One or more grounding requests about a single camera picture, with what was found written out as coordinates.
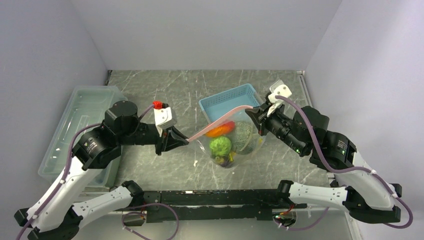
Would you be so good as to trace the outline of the clear zip top bag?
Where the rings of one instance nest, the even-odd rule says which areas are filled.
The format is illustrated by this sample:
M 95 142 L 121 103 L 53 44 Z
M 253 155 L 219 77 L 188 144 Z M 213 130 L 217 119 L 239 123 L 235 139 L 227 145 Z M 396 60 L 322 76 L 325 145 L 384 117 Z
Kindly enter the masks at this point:
M 189 146 L 222 168 L 232 168 L 252 160 L 266 139 L 258 133 L 246 113 L 246 110 L 252 109 L 250 105 L 231 109 L 189 137 Z

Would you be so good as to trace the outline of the light blue plastic basket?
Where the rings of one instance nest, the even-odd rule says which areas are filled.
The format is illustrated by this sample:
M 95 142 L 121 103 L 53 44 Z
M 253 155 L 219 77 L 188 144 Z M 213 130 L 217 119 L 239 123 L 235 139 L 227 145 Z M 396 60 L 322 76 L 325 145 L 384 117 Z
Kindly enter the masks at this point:
M 242 105 L 257 107 L 263 102 L 260 95 L 250 83 L 222 91 L 198 101 L 209 123 L 218 120 L 236 107 Z

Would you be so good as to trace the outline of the light green custard apple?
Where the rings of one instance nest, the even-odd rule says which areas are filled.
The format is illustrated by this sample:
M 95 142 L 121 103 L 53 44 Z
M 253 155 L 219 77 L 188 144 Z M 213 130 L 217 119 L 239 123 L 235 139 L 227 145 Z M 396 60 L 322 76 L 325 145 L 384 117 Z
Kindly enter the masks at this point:
M 224 135 L 214 137 L 209 142 L 209 150 L 212 159 L 217 156 L 226 156 L 232 150 L 232 141 Z

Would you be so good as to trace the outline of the green netted melon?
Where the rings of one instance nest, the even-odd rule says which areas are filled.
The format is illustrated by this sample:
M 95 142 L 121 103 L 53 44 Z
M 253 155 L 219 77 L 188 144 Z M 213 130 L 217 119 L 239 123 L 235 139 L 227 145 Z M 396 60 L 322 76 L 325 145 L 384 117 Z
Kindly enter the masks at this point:
M 248 121 L 236 121 L 229 136 L 232 142 L 232 150 L 238 155 L 249 155 L 262 144 L 262 138 L 256 132 L 255 126 Z

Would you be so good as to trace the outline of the yellow banana bunch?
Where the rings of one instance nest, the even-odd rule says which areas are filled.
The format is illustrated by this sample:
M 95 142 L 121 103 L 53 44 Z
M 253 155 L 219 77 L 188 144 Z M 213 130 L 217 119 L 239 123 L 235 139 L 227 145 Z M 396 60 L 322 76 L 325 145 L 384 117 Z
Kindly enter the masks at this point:
M 223 168 L 230 168 L 235 162 L 234 155 L 235 153 L 231 151 L 226 156 L 216 156 L 215 163 Z

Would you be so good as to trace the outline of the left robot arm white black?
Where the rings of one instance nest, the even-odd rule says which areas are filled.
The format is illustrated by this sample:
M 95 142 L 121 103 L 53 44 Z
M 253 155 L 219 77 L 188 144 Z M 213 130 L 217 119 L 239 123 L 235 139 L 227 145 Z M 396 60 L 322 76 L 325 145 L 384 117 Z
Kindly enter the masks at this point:
M 135 103 L 117 101 L 101 123 L 79 130 L 71 140 L 62 172 L 46 193 L 14 218 L 30 240 L 70 240 L 98 218 L 119 209 L 137 210 L 147 203 L 142 188 L 127 180 L 113 191 L 77 202 L 85 187 L 122 154 L 123 146 L 155 147 L 157 155 L 186 146 L 188 138 L 176 129 L 175 114 L 166 103 L 155 101 L 153 124 L 142 122 Z

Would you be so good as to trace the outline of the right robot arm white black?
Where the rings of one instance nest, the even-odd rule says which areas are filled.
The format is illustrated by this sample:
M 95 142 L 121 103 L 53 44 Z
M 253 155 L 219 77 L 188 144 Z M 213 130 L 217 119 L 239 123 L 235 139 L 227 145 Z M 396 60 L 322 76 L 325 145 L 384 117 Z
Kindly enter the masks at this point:
M 402 187 L 378 176 L 348 137 L 328 130 L 328 116 L 305 106 L 298 107 L 289 118 L 282 106 L 274 108 L 269 103 L 245 112 L 260 135 L 273 134 L 299 156 L 309 156 L 311 164 L 334 176 L 329 187 L 280 181 L 275 194 L 280 207 L 320 205 L 345 211 L 364 223 L 398 226 L 401 209 L 396 200 L 402 195 Z

